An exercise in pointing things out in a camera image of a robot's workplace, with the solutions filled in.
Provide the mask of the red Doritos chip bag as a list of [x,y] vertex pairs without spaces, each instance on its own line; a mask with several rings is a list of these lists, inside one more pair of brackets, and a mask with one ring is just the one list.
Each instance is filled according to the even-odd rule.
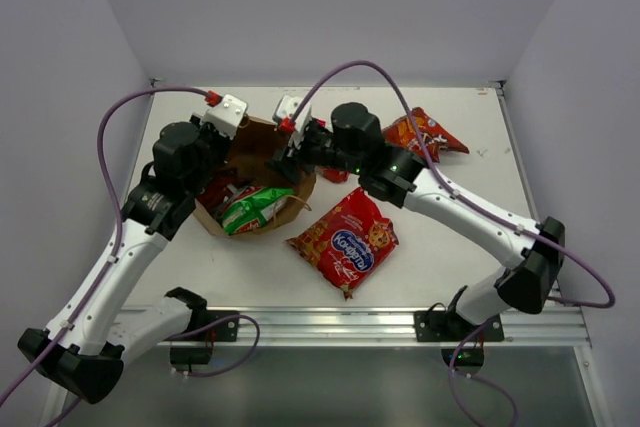
[[[469,154],[469,149],[466,145],[444,129],[421,107],[414,107],[411,110],[411,114],[419,129],[420,137],[429,153],[429,157],[434,163],[440,162],[440,154],[443,152]],[[388,142],[425,158],[408,115],[396,119],[385,127],[382,130],[382,134]]]

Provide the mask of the red Skittles candy pack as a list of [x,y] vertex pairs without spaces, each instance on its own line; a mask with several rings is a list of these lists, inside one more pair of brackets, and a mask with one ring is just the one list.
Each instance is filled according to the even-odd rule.
[[334,184],[342,184],[348,181],[349,173],[346,171],[331,169],[325,167],[317,167],[316,172],[325,180],[334,183]]

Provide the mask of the brown paper bag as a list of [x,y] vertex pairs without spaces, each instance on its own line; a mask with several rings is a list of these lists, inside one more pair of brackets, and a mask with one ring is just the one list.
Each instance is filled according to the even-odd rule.
[[[276,230],[296,220],[303,210],[311,209],[308,201],[316,184],[314,173],[304,177],[299,185],[293,185],[265,166],[265,162],[272,157],[274,152],[285,146],[285,137],[276,130],[274,124],[251,117],[239,128],[232,142],[228,163],[213,174],[212,180],[224,175],[235,174],[239,177],[251,178],[258,186],[290,188],[294,191],[294,194],[288,198],[286,205],[273,220],[262,228],[238,234],[239,238],[266,234]],[[224,232],[218,220],[212,218],[198,200],[196,200],[193,216],[212,236],[221,238],[229,236]]]

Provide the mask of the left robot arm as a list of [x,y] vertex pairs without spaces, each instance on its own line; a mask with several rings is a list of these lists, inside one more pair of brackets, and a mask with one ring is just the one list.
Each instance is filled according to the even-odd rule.
[[96,404],[125,367],[171,337],[193,340],[208,326],[204,298],[184,288],[120,327],[114,321],[144,271],[194,212],[196,198],[226,163],[235,126],[211,116],[167,125],[129,193],[104,252],[72,299],[43,329],[28,328],[22,354],[47,379]]

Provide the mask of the green chip bag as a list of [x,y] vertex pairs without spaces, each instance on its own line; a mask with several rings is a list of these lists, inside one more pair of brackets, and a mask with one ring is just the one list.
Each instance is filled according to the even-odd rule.
[[248,186],[231,201],[218,222],[230,236],[262,228],[293,194],[290,188]]

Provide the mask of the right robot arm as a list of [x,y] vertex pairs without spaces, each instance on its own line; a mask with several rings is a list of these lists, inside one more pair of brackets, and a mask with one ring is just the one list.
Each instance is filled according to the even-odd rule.
[[513,214],[438,175],[418,154],[386,141],[379,119],[362,104],[336,107],[330,127],[308,109],[289,127],[292,113],[285,105],[274,112],[286,144],[269,168],[293,183],[317,167],[354,174],[371,197],[440,222],[499,262],[497,273],[462,287],[452,299],[445,316],[451,336],[468,339],[509,308],[532,315],[543,310],[564,262],[562,222]]

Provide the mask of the red KitKat candy pack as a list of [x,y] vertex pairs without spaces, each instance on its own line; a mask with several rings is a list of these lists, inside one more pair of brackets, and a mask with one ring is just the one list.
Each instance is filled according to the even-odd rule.
[[251,178],[229,174],[212,180],[197,200],[212,218],[219,220],[233,202],[259,189]]

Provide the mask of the large red candy bag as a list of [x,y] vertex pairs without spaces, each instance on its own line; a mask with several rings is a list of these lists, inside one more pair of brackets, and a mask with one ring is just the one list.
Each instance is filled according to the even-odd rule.
[[345,299],[351,299],[399,245],[392,221],[362,188],[286,243]]

